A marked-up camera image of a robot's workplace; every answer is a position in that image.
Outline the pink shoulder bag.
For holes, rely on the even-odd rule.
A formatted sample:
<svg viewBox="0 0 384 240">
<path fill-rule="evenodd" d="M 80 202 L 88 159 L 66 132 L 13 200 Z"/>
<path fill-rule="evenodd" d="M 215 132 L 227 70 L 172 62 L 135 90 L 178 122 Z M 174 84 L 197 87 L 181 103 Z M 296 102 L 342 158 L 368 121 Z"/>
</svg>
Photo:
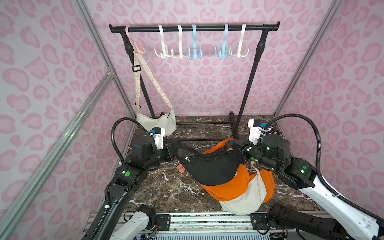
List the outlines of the pink shoulder bag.
<svg viewBox="0 0 384 240">
<path fill-rule="evenodd" d="M 186 172 L 186 168 L 182 165 L 182 164 L 178 164 L 176 166 L 176 170 L 182 174 L 184 174 Z"/>
</svg>

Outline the large orange crescent bag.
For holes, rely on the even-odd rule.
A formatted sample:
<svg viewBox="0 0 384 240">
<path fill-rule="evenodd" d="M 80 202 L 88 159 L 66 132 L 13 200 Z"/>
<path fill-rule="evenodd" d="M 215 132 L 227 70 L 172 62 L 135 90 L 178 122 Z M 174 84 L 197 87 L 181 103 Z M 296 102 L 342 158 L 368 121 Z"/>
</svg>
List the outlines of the large orange crescent bag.
<svg viewBox="0 0 384 240">
<path fill-rule="evenodd" d="M 266 187 L 266 191 L 267 191 L 266 197 L 263 201 L 263 203 L 265 204 L 266 202 L 271 200 L 275 194 L 275 180 L 274 180 L 272 172 L 267 171 L 267 170 L 260 170 L 259 174 L 254 173 L 254 174 L 250 175 L 250 181 L 253 180 L 255 177 L 257 177 L 258 175 L 260 175 L 260 177 L 262 178 L 262 180 L 265 184 L 265 187 Z"/>
</svg>

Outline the black sling bag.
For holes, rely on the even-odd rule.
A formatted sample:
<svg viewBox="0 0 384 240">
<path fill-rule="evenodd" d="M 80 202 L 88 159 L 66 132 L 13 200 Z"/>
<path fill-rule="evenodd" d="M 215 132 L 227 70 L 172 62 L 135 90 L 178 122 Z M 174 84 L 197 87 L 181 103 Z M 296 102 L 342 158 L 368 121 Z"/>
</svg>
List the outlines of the black sling bag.
<svg viewBox="0 0 384 240">
<path fill-rule="evenodd" d="M 179 149 L 191 154 L 179 157 L 179 161 L 204 186 L 219 186 L 230 182 L 244 160 L 242 150 L 246 143 L 243 141 L 228 140 L 218 150 L 207 154 L 202 154 L 180 141 L 175 143 Z"/>
</svg>

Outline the small orange sling bag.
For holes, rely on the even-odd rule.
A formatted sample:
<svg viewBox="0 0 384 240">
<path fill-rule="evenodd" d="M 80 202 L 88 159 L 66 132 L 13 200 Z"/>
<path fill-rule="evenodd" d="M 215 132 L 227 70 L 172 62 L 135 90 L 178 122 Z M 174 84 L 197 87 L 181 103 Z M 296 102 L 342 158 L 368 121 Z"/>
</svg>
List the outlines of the small orange sling bag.
<svg viewBox="0 0 384 240">
<path fill-rule="evenodd" d="M 218 159 L 212 163 L 202 163 L 199 172 L 198 182 L 200 185 L 211 197 L 220 202 L 233 200 L 245 193 L 250 180 L 245 165 L 239 163 L 232 148 L 229 148 L 224 156 L 219 156 L 225 145 L 232 141 L 233 139 L 224 140 L 212 149 L 205 151 L 204 154 L 206 155 L 215 153 Z"/>
</svg>

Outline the cream white crescent bag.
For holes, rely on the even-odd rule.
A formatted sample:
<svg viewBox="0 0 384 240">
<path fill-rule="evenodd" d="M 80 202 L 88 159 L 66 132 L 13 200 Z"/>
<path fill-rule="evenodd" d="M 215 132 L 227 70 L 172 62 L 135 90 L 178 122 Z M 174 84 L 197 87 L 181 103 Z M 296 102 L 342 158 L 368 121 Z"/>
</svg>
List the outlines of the cream white crescent bag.
<svg viewBox="0 0 384 240">
<path fill-rule="evenodd" d="M 248 188 L 239 197 L 220 202 L 221 207 L 234 215 L 247 215 L 256 212 L 263 204 L 267 196 L 267 189 L 261 177 L 261 172 L 257 171 L 255 177 L 249 182 Z"/>
</svg>

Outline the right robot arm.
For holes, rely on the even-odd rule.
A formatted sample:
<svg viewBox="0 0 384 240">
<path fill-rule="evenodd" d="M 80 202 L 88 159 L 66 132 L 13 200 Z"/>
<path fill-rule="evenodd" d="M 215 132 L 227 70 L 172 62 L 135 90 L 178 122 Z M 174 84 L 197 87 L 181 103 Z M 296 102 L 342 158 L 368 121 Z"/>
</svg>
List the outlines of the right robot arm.
<svg viewBox="0 0 384 240">
<path fill-rule="evenodd" d="M 284 118 L 299 118 L 313 129 L 316 138 L 315 164 L 293 156 L 290 142 L 272 132 L 271 125 Z M 384 235 L 384 219 L 354 204 L 334 189 L 321 173 L 322 140 L 315 123 L 300 114 L 285 114 L 268 124 L 249 120 L 249 144 L 242 152 L 262 169 L 275 174 L 287 186 L 302 192 L 319 204 L 331 217 L 321 218 L 273 204 L 266 214 L 266 225 L 294 228 L 324 240 L 378 240 Z"/>
</svg>

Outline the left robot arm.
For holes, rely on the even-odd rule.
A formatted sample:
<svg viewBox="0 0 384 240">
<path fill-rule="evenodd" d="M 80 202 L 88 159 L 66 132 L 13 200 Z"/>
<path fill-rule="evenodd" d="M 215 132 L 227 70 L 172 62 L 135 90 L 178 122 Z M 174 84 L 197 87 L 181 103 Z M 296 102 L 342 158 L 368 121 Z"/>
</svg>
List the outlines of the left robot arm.
<svg viewBox="0 0 384 240">
<path fill-rule="evenodd" d="M 132 153 L 123 157 L 115 140 L 115 131 L 119 123 L 130 121 L 141 128 L 145 135 L 134 142 Z M 160 164 L 171 162 L 178 147 L 163 144 L 166 129 L 154 127 L 146 130 L 143 125 L 132 118 L 118 119 L 111 129 L 112 146 L 120 159 L 120 166 L 116 169 L 104 189 L 105 200 L 95 220 L 82 237 L 83 240 L 108 240 L 115 229 L 119 218 L 128 202 L 147 178 L 148 172 L 159 168 Z"/>
</svg>

